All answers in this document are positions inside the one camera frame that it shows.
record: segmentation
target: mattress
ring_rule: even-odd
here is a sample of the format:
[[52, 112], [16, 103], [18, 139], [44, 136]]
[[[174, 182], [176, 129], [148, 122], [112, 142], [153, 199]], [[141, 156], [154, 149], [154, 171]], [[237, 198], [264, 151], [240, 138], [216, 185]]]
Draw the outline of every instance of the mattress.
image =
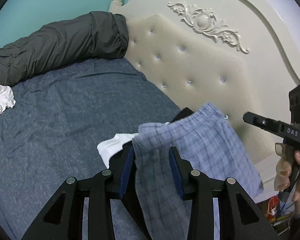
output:
[[[85, 179], [106, 168], [98, 143], [179, 112], [124, 58], [88, 59], [13, 92], [14, 109], [0, 115], [0, 224], [11, 239], [21, 239], [67, 177]], [[112, 214], [116, 239], [143, 239], [120, 201], [112, 201]]]

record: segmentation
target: blue gripper pad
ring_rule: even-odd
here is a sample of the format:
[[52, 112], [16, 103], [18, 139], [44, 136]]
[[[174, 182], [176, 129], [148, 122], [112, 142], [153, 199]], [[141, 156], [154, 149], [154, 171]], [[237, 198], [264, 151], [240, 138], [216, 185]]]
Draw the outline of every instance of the blue gripper pad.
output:
[[134, 157], [134, 150], [133, 147], [130, 147], [120, 175], [120, 184], [119, 184], [119, 191], [118, 191], [120, 198], [122, 198], [123, 194], [126, 193], [127, 190], [131, 167], [133, 164], [133, 157]]
[[180, 198], [183, 199], [185, 192], [182, 187], [182, 177], [181, 177], [179, 167], [177, 165], [176, 158], [175, 158], [171, 148], [169, 150], [169, 163], [170, 163], [170, 168], [171, 168], [174, 185], [176, 187], [177, 193], [180, 196]]

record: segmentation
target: bed frame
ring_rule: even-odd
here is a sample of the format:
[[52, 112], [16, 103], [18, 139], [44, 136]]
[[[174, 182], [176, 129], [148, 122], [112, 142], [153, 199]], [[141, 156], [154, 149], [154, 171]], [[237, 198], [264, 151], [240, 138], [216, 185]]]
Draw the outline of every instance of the bed frame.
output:
[[[300, 8], [293, 6], [295, 16]], [[211, 102], [224, 113], [262, 177], [265, 193], [255, 201], [276, 195], [280, 139], [242, 116], [290, 122], [288, 93], [300, 84], [300, 14], [289, 22], [270, 0], [113, 0], [109, 11], [126, 17], [125, 57], [149, 81], [180, 108]]]

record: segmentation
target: human hand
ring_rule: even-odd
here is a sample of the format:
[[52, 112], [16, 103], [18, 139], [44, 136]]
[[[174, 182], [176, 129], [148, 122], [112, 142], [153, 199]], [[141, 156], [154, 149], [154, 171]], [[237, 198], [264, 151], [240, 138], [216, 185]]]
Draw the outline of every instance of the human hand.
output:
[[[289, 180], [292, 168], [292, 163], [289, 162], [287, 158], [289, 151], [290, 154], [294, 154], [295, 160], [300, 165], [300, 151], [295, 151], [284, 144], [276, 144], [276, 154], [279, 155], [281, 159], [276, 166], [277, 175], [274, 180], [274, 190], [283, 191], [288, 188], [291, 183], [294, 183], [294, 181]], [[298, 181], [292, 201], [295, 203], [295, 214], [298, 216], [300, 215], [300, 179]]]

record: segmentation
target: triangular cutout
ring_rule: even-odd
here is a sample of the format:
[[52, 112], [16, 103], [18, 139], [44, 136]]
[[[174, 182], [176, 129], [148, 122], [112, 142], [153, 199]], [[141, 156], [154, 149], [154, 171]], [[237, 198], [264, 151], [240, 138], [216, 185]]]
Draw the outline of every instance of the triangular cutout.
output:
[[239, 213], [241, 218], [241, 223], [243, 225], [248, 225], [251, 223], [259, 222], [257, 214], [253, 211], [247, 201], [241, 194], [236, 194], [237, 203], [239, 207]]
[[63, 206], [65, 205], [65, 200], [66, 200], [66, 193], [63, 193], [59, 196], [59, 198], [55, 201], [55, 203], [46, 213], [46, 215], [43, 218], [43, 221], [55, 225], [60, 224]]

